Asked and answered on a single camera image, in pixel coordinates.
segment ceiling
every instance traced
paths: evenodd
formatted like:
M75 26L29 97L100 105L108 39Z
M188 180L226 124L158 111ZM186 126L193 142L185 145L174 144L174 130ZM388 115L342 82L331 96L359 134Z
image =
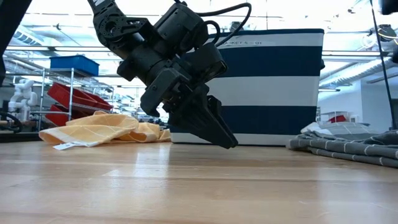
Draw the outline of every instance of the ceiling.
M245 0L186 0L195 12L214 11L226 8ZM252 4L252 14L245 25L247 30L321 28L326 34L324 50L375 50L365 47L374 40L366 37L373 26L369 0L248 0ZM172 0L116 0L119 8L128 16L146 17L154 24L174 3ZM398 29L398 16L382 16L376 9L379 24L391 24ZM233 21L241 21L246 9L229 12L224 16L207 17L229 28ZM57 46L101 46L93 28L93 12L86 0L33 0L21 26L43 45ZM22 44L17 40L12 45ZM382 45L385 50L395 46L393 42ZM70 52L62 55L73 55ZM115 74L119 65L111 53L85 53L89 58L97 59L102 74ZM35 60L35 63L49 66L48 60ZM326 61L321 77L347 66L350 62ZM120 85L130 85L122 78Z

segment white robot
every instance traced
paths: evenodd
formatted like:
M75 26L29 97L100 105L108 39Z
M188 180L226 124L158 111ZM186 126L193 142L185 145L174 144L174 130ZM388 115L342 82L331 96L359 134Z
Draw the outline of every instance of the white robot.
M33 80L19 80L19 84L15 84L14 96L8 103L8 112L21 122L29 120L30 106L37 104L37 94L32 91L33 84Z

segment towel tag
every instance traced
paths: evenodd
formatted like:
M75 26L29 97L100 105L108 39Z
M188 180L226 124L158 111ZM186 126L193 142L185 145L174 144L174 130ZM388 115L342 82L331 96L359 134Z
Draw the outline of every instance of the towel tag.
M56 150L64 150L64 149L69 149L70 147L74 146L84 146L84 143L82 142L68 142L64 144L59 144L58 146L54 146L53 148Z

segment robotic arm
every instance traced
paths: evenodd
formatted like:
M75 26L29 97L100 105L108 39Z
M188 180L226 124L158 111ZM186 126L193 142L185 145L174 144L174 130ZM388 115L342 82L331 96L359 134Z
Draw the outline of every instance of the robotic arm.
M220 27L214 21L203 21L200 15L214 16L248 7L247 20L250 4L197 14L186 3L176 1L152 25L146 18L126 17L114 0L88 2L99 41L123 59L118 74L129 81L137 77L147 86L141 108L148 115L159 117L156 108L163 102L170 125L227 149L238 144L220 115L221 102L207 95L209 87L205 84L227 70L217 46L233 33L216 43ZM208 24L218 32L212 42L206 43Z

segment blue stripe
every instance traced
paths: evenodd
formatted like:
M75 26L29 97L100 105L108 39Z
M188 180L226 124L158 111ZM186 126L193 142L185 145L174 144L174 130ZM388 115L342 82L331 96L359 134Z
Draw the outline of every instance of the blue stripe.
M322 47L239 47L220 49L228 66L221 77L317 77Z
M315 121L316 106L223 106L221 115L235 134L300 134ZM187 133L171 127L173 133Z
M277 30L242 30L236 35L267 35L267 34L324 34L323 29L277 29ZM220 34L220 37L226 37L230 32ZM216 34L210 34L209 38L214 38Z

